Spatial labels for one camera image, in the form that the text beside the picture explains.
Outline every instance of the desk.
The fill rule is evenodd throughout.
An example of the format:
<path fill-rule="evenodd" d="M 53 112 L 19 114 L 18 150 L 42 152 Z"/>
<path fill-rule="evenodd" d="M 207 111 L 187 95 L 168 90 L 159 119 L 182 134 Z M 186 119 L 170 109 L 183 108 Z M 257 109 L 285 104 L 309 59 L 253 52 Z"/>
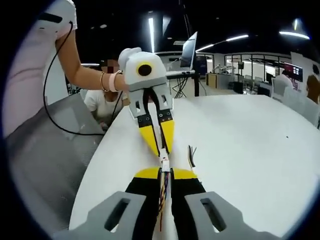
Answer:
<path fill-rule="evenodd" d="M 155 116 L 153 104 L 149 109 Z M 187 146 L 197 147 L 194 163 L 206 191 L 241 210 L 255 230 L 282 237 L 310 207 L 319 184 L 320 132 L 303 116 L 263 95 L 217 95 L 175 99 L 173 117 L 171 166 L 190 169 Z M 158 165 L 123 108 L 84 174 L 69 228 L 125 191 L 136 172 Z M 176 239 L 170 196 L 163 221 L 164 239 Z"/>

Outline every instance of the gray gripper finger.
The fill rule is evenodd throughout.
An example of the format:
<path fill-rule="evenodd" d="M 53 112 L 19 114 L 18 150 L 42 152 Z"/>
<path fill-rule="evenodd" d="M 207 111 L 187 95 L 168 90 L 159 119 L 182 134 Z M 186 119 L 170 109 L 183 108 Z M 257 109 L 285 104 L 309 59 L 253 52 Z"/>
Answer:
<path fill-rule="evenodd" d="M 53 239 L 131 240 L 145 199 L 144 195 L 118 191 L 91 209 L 84 224 L 73 230 L 61 231 Z M 111 232 L 117 223 L 116 232 Z"/>
<path fill-rule="evenodd" d="M 199 240 L 279 240 L 245 224 L 242 213 L 215 192 L 185 196 Z"/>

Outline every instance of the black hair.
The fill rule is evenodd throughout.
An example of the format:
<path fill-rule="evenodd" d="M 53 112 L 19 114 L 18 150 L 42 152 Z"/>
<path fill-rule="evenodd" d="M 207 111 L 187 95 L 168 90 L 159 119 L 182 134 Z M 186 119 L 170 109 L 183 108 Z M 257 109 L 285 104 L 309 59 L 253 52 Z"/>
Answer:
<path fill-rule="evenodd" d="M 319 68 L 318 68 L 317 65 L 313 64 L 312 69 L 313 69 L 313 72 L 314 72 L 316 75 L 319 75 Z"/>

